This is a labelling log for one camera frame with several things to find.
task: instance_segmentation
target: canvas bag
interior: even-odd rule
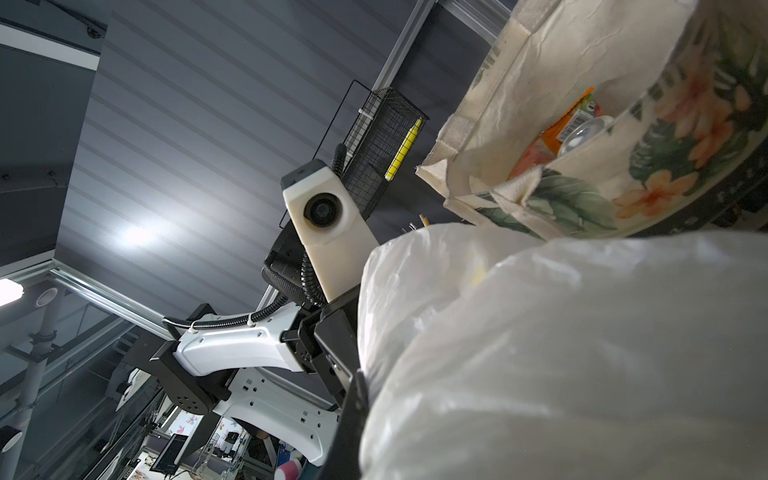
[[[768,0],[521,0],[416,174],[544,239],[693,230],[768,174]],[[507,180],[588,88],[615,122]]]

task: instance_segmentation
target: snack package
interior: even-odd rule
[[[536,138],[531,145],[525,149],[523,155],[515,164],[510,172],[509,180],[517,177],[519,174],[527,171],[536,165],[546,165],[558,156],[560,146],[568,135],[573,133],[576,128],[587,120],[600,117],[603,112],[600,105],[592,99],[594,88],[590,88],[579,97],[578,101],[568,109],[565,115],[554,122],[547,130]]]

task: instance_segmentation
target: yellow highlighter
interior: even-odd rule
[[[400,144],[400,149],[397,150],[397,155],[395,155],[395,158],[392,160],[392,163],[389,165],[389,168],[387,169],[386,174],[384,174],[384,180],[391,182],[392,179],[395,177],[395,174],[397,173],[397,169],[400,168],[400,164],[402,163],[402,159],[406,157],[408,150],[411,149],[411,145],[413,145],[413,141],[416,139],[416,135],[419,134],[419,127],[421,126],[422,126],[422,119],[420,118],[411,127],[411,129],[408,130],[408,134]]]

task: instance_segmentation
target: plastic bag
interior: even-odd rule
[[[410,232],[374,250],[362,275],[357,320],[360,365],[371,399],[436,314],[498,261],[541,243],[494,226],[451,223]]]
[[[768,478],[766,252],[768,237],[729,232],[511,255],[397,359],[362,435],[363,478]],[[444,256],[435,245],[408,271]],[[378,268],[397,291],[366,270],[361,303],[442,298],[390,260]]]

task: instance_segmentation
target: black wire mesh basket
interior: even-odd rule
[[[344,144],[342,182],[367,219],[429,118],[394,88],[371,91]]]

